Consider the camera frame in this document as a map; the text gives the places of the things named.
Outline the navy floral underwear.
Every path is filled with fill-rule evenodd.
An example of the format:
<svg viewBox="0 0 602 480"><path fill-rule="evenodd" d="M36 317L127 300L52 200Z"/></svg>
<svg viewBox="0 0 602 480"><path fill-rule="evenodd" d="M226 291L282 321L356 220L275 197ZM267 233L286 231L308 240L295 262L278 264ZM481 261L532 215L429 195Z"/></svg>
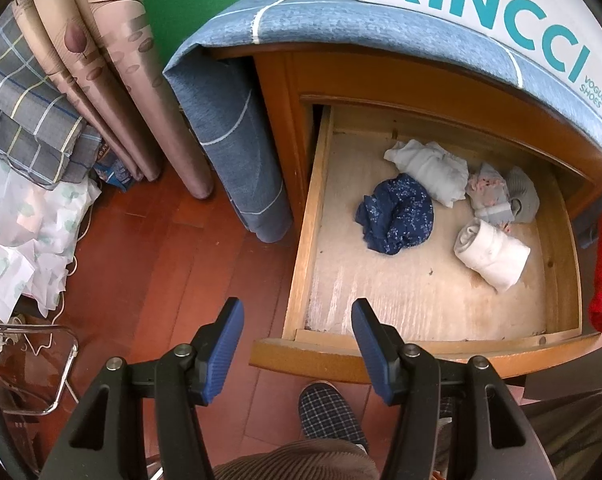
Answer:
<svg viewBox="0 0 602 480"><path fill-rule="evenodd" d="M426 242L434 210L426 189L408 174L380 182L356 209L367 248L387 256Z"/></svg>

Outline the white rolled underwear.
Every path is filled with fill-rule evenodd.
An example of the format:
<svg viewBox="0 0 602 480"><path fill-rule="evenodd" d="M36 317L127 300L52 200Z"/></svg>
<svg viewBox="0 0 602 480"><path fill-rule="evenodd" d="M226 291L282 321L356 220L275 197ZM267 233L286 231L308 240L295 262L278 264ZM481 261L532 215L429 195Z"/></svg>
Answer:
<svg viewBox="0 0 602 480"><path fill-rule="evenodd" d="M528 245L478 218L459 231L454 244L455 256L496 292L517 284L530 253Z"/></svg>

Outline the wooden drawer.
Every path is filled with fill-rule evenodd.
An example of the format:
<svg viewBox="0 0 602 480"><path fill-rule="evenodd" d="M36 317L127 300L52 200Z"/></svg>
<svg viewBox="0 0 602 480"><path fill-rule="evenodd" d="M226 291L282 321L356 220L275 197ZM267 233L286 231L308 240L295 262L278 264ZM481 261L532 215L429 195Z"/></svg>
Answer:
<svg viewBox="0 0 602 480"><path fill-rule="evenodd" d="M436 206L423 244L394 256L370 250L354 219L358 204L396 169L384 152L396 141L434 141L471 166L520 167L540 211L511 232L531 255L522 277L495 292L454 255L472 209ZM583 178L560 162L488 134L373 107L322 111L284 328L254 342L263 370L334 382L367 381L351 330L351 307L366 298L379 320L439 359L486 356L502 377L547 370L602 348L583 327L581 273L566 201Z"/></svg>

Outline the grey knitted underwear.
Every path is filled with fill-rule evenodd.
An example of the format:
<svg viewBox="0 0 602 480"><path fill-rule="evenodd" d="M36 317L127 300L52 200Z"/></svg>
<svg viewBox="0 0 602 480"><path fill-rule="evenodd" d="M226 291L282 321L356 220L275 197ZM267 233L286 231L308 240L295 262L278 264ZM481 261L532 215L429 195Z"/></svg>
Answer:
<svg viewBox="0 0 602 480"><path fill-rule="evenodd" d="M533 222L540 209L540 198L533 181L520 167L514 167L506 175L506 183L514 222Z"/></svg>

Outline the pink floral grey underwear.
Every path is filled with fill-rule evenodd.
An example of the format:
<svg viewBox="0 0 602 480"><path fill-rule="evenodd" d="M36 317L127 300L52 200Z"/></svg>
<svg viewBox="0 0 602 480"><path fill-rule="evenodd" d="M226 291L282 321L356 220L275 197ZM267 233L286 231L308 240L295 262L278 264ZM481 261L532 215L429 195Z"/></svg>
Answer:
<svg viewBox="0 0 602 480"><path fill-rule="evenodd" d="M482 162L479 170L470 174L466 193L476 218L501 229L514 221L507 182L487 162Z"/></svg>

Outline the light grey crumpled underwear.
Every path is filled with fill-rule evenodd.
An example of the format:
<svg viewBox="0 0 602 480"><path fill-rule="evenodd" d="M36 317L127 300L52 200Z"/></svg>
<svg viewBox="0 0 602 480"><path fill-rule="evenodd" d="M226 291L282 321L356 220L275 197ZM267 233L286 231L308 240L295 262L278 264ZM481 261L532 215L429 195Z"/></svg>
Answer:
<svg viewBox="0 0 602 480"><path fill-rule="evenodd" d="M468 162L436 142L397 141L384 152L383 158L392 162L401 174L419 182L434 200L447 208L466 198Z"/></svg>

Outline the plaid slipper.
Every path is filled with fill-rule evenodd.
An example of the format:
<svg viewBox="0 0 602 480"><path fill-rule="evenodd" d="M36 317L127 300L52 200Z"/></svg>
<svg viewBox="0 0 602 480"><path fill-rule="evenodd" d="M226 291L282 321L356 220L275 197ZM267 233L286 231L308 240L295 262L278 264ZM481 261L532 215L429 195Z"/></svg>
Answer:
<svg viewBox="0 0 602 480"><path fill-rule="evenodd" d="M369 444L350 404L329 382L312 382L300 393L299 419L307 439L350 442L369 451Z"/></svg>

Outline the white floral bedsheet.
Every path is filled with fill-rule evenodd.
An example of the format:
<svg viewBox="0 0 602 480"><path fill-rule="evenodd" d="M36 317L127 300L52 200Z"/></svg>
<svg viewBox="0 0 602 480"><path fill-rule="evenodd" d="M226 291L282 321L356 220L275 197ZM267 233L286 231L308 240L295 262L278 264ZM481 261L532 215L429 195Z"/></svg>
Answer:
<svg viewBox="0 0 602 480"><path fill-rule="evenodd" d="M47 191L0 160L0 319L23 296L46 315L66 290L80 224L100 194L92 179Z"/></svg>

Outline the wooden nightstand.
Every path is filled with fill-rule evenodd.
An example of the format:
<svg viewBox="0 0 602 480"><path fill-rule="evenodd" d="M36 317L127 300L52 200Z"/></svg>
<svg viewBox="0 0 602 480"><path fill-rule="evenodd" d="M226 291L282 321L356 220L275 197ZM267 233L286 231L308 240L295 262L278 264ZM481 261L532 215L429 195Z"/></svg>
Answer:
<svg viewBox="0 0 602 480"><path fill-rule="evenodd" d="M570 221L602 193L602 149L521 91L442 63L344 44L217 48L254 64L299 237L327 106L373 107L479 131L569 167L583 178Z"/></svg>

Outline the blue snack packet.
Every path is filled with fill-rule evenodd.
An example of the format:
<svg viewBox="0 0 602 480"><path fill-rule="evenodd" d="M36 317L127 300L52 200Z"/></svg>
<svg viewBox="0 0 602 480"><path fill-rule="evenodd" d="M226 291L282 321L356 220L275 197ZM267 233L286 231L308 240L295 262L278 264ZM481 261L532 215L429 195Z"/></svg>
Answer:
<svg viewBox="0 0 602 480"><path fill-rule="evenodd" d="M134 184L130 172L107 143L101 144L92 169L102 182L112 185L122 192L128 191Z"/></svg>

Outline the grey plaid blanket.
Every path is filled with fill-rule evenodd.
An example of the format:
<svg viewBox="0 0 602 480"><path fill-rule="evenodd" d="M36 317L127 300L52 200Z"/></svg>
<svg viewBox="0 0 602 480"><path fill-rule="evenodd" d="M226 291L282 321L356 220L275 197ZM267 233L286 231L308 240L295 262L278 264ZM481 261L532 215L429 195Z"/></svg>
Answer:
<svg viewBox="0 0 602 480"><path fill-rule="evenodd" d="M51 190L94 166L101 136L52 83L12 10L0 16L0 159Z"/></svg>

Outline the blue denim cloth cover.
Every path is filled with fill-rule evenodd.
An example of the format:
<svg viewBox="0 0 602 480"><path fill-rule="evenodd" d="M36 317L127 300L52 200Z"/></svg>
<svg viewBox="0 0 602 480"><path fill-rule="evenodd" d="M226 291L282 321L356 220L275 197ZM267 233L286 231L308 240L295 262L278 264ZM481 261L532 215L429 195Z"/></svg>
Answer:
<svg viewBox="0 0 602 480"><path fill-rule="evenodd" d="M164 76L244 226L265 243L295 228L258 74L217 48L344 44L442 63L519 90L602 149L602 117L514 48L427 13L359 0L239 0L173 54Z"/></svg>

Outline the beige leaf-pattern curtain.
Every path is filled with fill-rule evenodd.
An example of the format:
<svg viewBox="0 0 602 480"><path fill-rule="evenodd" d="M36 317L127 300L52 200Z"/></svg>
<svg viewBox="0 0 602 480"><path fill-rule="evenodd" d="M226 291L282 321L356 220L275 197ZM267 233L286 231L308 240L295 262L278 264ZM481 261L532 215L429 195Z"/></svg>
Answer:
<svg viewBox="0 0 602 480"><path fill-rule="evenodd" d="M142 0L12 0L11 11L40 66L134 180L156 180L169 162L192 196L211 195Z"/></svg>

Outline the brown corduroy trouser leg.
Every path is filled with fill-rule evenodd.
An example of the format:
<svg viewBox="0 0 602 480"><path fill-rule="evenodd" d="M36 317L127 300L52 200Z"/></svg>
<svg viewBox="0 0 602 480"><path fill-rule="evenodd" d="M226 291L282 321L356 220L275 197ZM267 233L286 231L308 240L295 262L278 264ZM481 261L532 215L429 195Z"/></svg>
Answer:
<svg viewBox="0 0 602 480"><path fill-rule="evenodd" d="M242 456L213 469L215 479L379 479L376 463L358 445L336 439L289 443Z"/></svg>

